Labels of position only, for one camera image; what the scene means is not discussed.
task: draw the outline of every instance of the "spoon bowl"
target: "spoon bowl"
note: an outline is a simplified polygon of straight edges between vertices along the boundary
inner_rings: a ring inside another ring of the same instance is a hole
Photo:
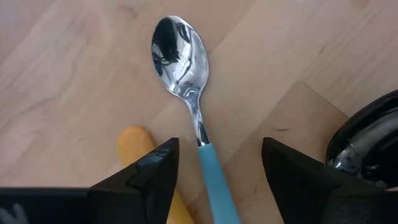
[[[209,144],[199,106],[209,65],[199,34],[178,16],[163,18],[152,38],[152,58],[166,89],[188,105],[198,144]]]

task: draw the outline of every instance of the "metal spoon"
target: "metal spoon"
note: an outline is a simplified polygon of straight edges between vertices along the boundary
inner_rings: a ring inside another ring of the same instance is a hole
[[[209,74],[203,42],[190,24],[167,16],[155,29],[152,58],[166,89],[186,102],[191,112],[214,223],[241,223],[200,112],[200,95]]]

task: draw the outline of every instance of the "black plastic object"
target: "black plastic object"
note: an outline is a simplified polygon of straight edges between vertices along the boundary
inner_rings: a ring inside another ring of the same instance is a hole
[[[178,157],[172,138],[89,189],[0,189],[0,223],[164,224]]]
[[[335,133],[326,153],[326,163],[332,165],[337,156],[351,144],[351,140],[360,131],[385,118],[386,115],[398,113],[398,90],[390,92],[373,101],[356,114]],[[363,157],[358,177],[369,183],[384,188],[398,186],[398,129],[383,133],[378,142],[371,146]]]
[[[272,138],[262,161],[286,224],[398,223],[398,192],[339,172]]]

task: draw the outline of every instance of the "blue spoon handle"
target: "blue spoon handle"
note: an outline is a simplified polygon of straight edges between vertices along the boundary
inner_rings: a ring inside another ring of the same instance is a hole
[[[213,145],[200,146],[199,155],[214,224],[240,224],[238,212]]]

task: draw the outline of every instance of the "wooden surface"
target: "wooden surface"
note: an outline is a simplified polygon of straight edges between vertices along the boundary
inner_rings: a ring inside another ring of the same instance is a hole
[[[396,89],[395,0],[0,0],[0,185],[89,186],[121,168],[116,139],[179,137],[178,188],[211,223],[192,122],[158,81],[150,40],[182,16],[208,51],[208,135],[244,223],[281,223],[264,136],[322,159],[334,131]]]

